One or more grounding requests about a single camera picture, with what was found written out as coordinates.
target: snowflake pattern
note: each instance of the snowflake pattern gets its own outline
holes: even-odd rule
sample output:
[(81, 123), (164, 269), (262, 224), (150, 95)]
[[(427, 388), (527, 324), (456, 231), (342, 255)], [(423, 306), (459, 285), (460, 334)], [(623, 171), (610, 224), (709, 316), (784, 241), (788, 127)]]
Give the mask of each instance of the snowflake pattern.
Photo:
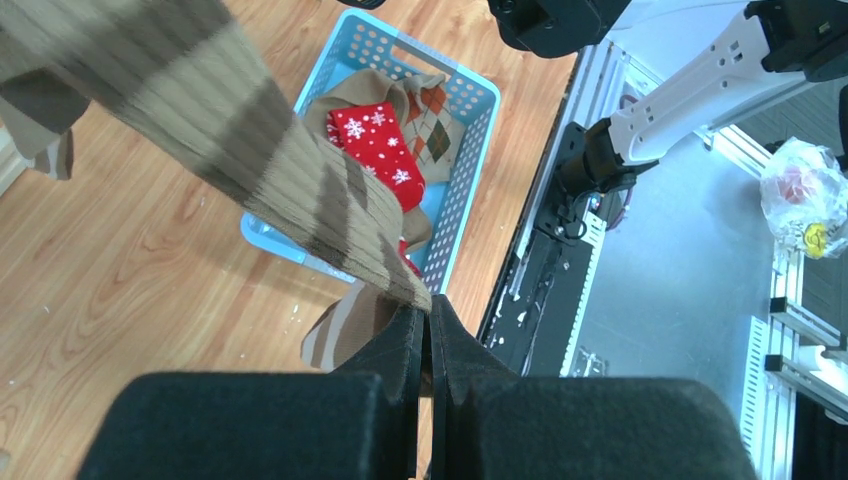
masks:
[(378, 127), (383, 126), (383, 122), (386, 121), (386, 115), (380, 112), (374, 112), (374, 115), (371, 116), (371, 123), (377, 125)]
[(397, 169), (397, 172), (392, 176), (392, 180), (395, 181), (395, 185), (400, 185), (403, 182), (412, 180), (412, 177), (409, 176), (409, 172), (406, 170)]
[(352, 118), (345, 124), (345, 130), (347, 130), (347, 135), (349, 137), (354, 137), (357, 140), (362, 138), (362, 134), (365, 133), (365, 129), (362, 128), (362, 122), (357, 122)]

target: plastic bag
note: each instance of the plastic bag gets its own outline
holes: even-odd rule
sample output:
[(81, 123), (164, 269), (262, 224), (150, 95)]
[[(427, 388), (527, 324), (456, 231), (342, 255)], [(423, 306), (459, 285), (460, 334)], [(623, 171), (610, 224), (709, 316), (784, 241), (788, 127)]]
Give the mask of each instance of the plastic bag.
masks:
[(779, 246), (812, 258), (848, 248), (848, 179), (828, 148), (788, 140), (763, 172), (760, 192)]

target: brown striped fabric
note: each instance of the brown striped fabric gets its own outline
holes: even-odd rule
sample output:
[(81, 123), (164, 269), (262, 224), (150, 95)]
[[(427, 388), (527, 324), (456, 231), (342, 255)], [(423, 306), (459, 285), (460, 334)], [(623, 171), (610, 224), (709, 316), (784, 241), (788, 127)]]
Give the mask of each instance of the brown striped fabric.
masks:
[(429, 310), (392, 192), (306, 129), (219, 0), (0, 0), (0, 28), (310, 253)]

